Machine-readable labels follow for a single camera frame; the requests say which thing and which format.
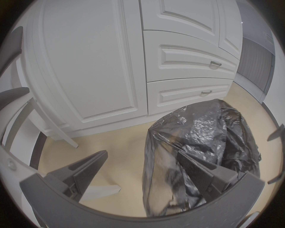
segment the drawer panel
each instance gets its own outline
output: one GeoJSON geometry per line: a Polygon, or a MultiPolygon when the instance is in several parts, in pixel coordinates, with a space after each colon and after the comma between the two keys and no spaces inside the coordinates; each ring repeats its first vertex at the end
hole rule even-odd
{"type": "Polygon", "coordinates": [[[144,31],[144,47],[148,82],[176,78],[234,79],[239,65],[239,60],[225,50],[173,32],[144,31]]]}
{"type": "Polygon", "coordinates": [[[222,98],[227,95],[232,82],[233,80],[220,78],[185,78],[148,82],[148,114],[222,98]]]}
{"type": "Polygon", "coordinates": [[[219,45],[216,0],[143,0],[144,30],[177,32],[219,45]]]}

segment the beige floor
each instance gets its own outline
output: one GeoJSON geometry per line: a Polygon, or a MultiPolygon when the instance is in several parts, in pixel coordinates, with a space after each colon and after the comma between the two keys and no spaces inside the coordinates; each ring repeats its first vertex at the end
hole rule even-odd
{"type": "MultiPolygon", "coordinates": [[[[247,121],[262,156],[259,163],[260,178],[267,182],[282,168],[280,139],[267,142],[269,134],[276,130],[274,123],[262,106],[235,83],[224,100],[240,111],[247,121]]],[[[53,141],[48,137],[40,158],[39,171],[47,173],[97,151],[107,150],[109,157],[91,185],[118,184],[122,189],[118,194],[85,201],[82,204],[116,215],[145,217],[142,203],[144,144],[147,130],[152,124],[153,122],[74,138],[79,144],[77,149],[63,140],[53,141]]],[[[266,183],[250,213],[262,211],[276,190],[277,185],[266,183]]]]}

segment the metal handle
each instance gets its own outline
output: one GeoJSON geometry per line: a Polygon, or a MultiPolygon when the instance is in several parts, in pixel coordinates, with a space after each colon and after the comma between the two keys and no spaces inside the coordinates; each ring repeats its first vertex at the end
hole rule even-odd
{"type": "Polygon", "coordinates": [[[211,64],[215,64],[215,65],[218,65],[218,66],[221,66],[221,65],[222,65],[221,63],[215,62],[215,61],[211,61],[211,64]]]}
{"type": "Polygon", "coordinates": [[[210,94],[212,92],[212,90],[210,90],[210,92],[204,92],[204,91],[202,91],[201,93],[202,94],[210,94]]]}

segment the black plastic bag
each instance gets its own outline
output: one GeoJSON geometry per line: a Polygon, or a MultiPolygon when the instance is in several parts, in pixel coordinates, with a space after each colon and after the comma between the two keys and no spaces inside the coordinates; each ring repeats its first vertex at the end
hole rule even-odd
{"type": "Polygon", "coordinates": [[[179,150],[238,173],[260,176],[257,145],[236,109],[218,99],[184,106],[148,130],[143,172],[147,216],[179,213],[206,203],[176,161],[179,150]]]}

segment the screw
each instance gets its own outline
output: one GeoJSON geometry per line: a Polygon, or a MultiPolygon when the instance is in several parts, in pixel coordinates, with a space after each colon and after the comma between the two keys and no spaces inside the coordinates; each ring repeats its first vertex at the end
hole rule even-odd
{"type": "Polygon", "coordinates": [[[13,162],[12,159],[8,158],[7,162],[8,162],[9,169],[11,169],[13,171],[15,171],[17,169],[16,164],[13,162]]]}

